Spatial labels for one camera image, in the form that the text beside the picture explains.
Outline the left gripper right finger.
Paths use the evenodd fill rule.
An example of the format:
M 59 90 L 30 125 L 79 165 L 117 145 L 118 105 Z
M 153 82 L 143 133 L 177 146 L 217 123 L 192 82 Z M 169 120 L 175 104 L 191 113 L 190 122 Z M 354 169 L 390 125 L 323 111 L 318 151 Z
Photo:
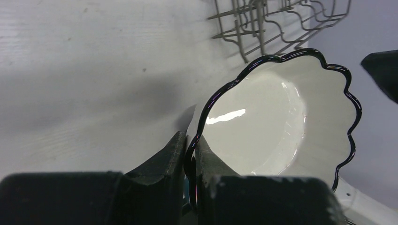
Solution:
M 196 147 L 201 225 L 344 225 L 328 185 L 310 177 L 241 176 L 210 149 Z

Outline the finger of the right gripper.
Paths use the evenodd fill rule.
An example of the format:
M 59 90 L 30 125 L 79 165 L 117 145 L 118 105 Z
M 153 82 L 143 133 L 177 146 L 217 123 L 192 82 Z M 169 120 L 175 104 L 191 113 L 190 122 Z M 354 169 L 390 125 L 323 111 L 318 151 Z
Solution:
M 374 52 L 367 55 L 361 66 L 378 88 L 393 102 L 398 102 L 398 51 Z

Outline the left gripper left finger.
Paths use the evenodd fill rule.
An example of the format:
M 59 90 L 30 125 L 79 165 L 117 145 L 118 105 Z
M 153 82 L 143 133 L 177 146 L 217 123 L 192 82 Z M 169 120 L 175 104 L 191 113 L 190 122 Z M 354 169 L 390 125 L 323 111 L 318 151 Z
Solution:
M 3 225 L 177 225 L 186 135 L 128 173 L 14 173 L 0 183 Z

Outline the white scalloped black-rimmed dish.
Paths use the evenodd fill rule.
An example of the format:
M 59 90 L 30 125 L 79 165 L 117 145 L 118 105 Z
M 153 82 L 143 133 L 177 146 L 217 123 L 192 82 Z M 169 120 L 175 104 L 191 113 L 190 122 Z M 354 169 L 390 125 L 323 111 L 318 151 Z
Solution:
M 189 202 L 198 207 L 195 167 L 201 141 L 239 175 L 314 177 L 336 194 L 354 157 L 362 116 L 352 74 L 304 48 L 267 54 L 228 73 L 198 103 L 185 157 Z

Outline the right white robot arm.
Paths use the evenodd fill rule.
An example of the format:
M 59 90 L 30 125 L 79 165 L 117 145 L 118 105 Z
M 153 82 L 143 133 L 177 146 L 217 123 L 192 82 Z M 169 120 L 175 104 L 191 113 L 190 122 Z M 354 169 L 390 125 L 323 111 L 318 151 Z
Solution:
M 367 55 L 361 66 L 378 88 L 391 101 L 398 102 L 398 51 L 374 52 Z M 374 200 L 339 179 L 335 196 L 339 200 L 348 225 L 396 225 L 398 212 Z

